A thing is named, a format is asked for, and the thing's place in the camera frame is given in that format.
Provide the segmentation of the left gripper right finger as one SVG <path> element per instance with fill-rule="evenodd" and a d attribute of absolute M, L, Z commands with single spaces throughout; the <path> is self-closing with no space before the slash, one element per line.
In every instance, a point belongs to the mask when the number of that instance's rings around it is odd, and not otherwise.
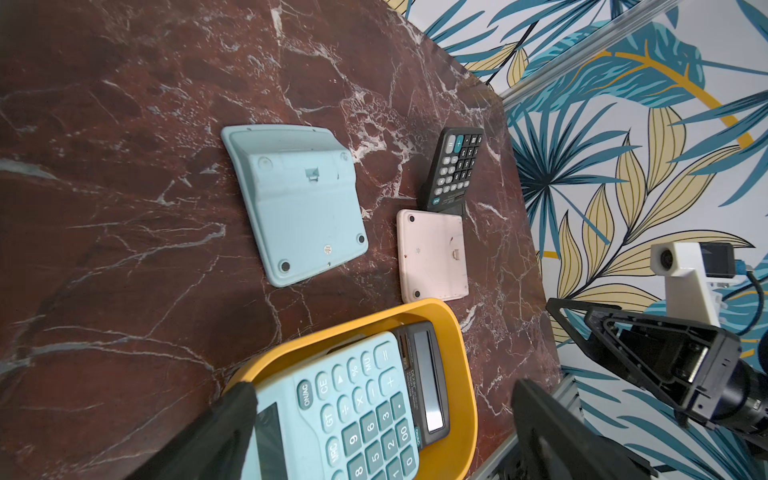
<path fill-rule="evenodd" d="M 528 479 L 655 479 L 643 457 L 592 432 L 531 380 L 519 380 L 512 407 Z"/>

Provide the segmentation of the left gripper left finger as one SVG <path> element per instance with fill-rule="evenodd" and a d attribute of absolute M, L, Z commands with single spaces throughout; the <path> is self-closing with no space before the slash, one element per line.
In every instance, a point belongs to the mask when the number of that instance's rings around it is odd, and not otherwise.
<path fill-rule="evenodd" d="M 239 479 L 256 423 L 258 400 L 250 382 L 239 382 L 130 479 Z"/>

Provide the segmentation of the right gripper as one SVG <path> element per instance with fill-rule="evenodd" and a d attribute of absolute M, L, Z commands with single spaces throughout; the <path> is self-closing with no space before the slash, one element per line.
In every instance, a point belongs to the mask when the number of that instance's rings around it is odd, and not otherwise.
<path fill-rule="evenodd" d="M 701 424 L 735 426 L 744 407 L 741 345 L 699 322 L 550 298 L 550 316 L 590 360 Z"/>

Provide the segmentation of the black calculator with grey keys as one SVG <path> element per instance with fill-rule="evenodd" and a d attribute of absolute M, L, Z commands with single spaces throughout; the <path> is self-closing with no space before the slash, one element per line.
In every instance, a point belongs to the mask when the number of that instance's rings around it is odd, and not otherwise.
<path fill-rule="evenodd" d="M 484 144 L 482 128 L 445 127 L 417 201 L 421 210 L 463 216 L 466 194 Z"/>

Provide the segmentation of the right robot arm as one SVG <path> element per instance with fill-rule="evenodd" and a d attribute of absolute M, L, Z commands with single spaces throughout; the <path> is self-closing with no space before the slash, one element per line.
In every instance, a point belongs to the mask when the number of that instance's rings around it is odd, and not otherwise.
<path fill-rule="evenodd" d="M 767 376 L 739 338 L 709 324 L 551 298 L 548 313 L 582 353 L 672 408 L 681 426 L 724 427 L 767 448 Z"/>

